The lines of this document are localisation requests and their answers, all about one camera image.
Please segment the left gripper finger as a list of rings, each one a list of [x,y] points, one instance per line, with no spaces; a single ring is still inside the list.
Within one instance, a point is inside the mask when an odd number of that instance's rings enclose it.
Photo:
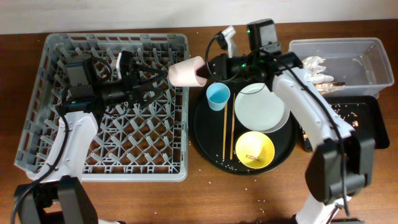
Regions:
[[[141,108],[149,106],[163,95],[163,90],[152,85],[140,85],[137,89],[138,103]]]
[[[132,79],[134,81],[158,81],[166,76],[166,70],[148,67],[137,62],[132,63]]]

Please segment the pink plastic cup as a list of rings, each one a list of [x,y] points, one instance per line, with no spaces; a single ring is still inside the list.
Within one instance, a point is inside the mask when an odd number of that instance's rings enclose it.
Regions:
[[[203,58],[197,56],[170,66],[168,70],[169,82],[176,87],[205,86],[207,79],[197,75],[197,71],[204,64]]]

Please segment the light blue plastic cup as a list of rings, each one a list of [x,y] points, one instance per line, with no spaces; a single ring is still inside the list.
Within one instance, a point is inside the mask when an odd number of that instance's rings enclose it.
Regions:
[[[212,83],[206,90],[209,107],[213,111],[221,111],[230,98],[230,90],[224,83]]]

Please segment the wooden chopstick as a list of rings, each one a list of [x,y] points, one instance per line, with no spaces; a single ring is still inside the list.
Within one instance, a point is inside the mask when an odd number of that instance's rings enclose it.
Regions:
[[[234,127],[235,127],[235,100],[236,94],[233,95],[233,105],[232,105],[232,120],[231,120],[231,143],[230,143],[230,154],[229,159],[233,160],[233,150],[234,150]]]
[[[222,147],[223,161],[225,160],[227,122],[228,122],[228,102],[226,102],[224,107],[224,118],[223,118],[223,147]]]

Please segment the white round plate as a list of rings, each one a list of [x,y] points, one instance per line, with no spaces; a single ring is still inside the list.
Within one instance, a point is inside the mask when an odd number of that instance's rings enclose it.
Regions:
[[[253,83],[240,90],[234,112],[245,128],[261,133],[278,131],[290,116],[285,103],[264,83]]]

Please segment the yellow bowl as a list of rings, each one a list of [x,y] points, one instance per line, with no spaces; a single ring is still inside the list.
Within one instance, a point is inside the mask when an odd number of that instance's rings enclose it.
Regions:
[[[275,157],[275,147],[271,139],[257,131],[249,131],[242,134],[236,141],[235,152],[238,160],[246,167],[252,169],[267,167]],[[262,162],[246,158],[247,154],[261,158]]]

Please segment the white paper napkin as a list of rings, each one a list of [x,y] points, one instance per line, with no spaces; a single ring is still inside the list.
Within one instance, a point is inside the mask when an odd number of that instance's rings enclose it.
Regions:
[[[303,68],[308,71],[309,79],[313,84],[330,83],[334,78],[330,75],[325,75],[323,72],[326,67],[322,65],[325,58],[319,56],[310,56],[302,60]]]

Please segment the brown food scraps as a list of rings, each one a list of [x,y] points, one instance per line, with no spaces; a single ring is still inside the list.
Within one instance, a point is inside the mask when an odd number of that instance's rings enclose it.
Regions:
[[[248,159],[250,159],[250,160],[252,160],[252,161],[262,162],[262,159],[261,159],[261,158],[255,157],[255,156],[252,156],[252,155],[249,155],[249,154],[246,155],[246,158],[248,158]]]

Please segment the gold foil snack wrapper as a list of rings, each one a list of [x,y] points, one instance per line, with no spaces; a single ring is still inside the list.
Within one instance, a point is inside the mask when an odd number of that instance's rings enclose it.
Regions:
[[[345,82],[327,82],[315,84],[315,88],[322,94],[332,93],[345,86]]]

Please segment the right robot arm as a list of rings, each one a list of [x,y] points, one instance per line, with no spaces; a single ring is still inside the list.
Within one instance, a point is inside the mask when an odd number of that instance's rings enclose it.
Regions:
[[[291,222],[330,223],[371,183],[374,138],[357,135],[314,87],[298,56],[281,52],[273,20],[249,23],[247,29],[248,55],[205,57],[197,70],[201,77],[225,84],[258,81],[286,104],[315,151],[305,172],[310,195]]]

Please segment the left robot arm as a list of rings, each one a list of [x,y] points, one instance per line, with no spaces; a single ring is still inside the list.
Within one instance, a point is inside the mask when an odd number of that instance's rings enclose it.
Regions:
[[[125,50],[114,68],[83,54],[67,59],[65,72],[70,84],[56,107],[56,138],[32,182],[17,186],[11,223],[102,223],[81,184],[89,146],[107,107],[145,108],[162,96],[162,89],[153,84],[167,76],[167,69],[138,64]]]

